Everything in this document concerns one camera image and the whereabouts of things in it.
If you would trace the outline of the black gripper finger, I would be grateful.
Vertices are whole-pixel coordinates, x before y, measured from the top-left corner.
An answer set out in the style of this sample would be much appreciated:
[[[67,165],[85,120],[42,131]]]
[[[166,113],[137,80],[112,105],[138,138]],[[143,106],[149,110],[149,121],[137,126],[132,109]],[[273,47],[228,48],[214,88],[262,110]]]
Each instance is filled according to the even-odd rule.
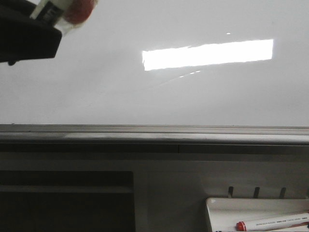
[[[62,33],[53,25],[32,19],[36,4],[28,0],[0,2],[0,61],[10,66],[21,60],[54,58]]]

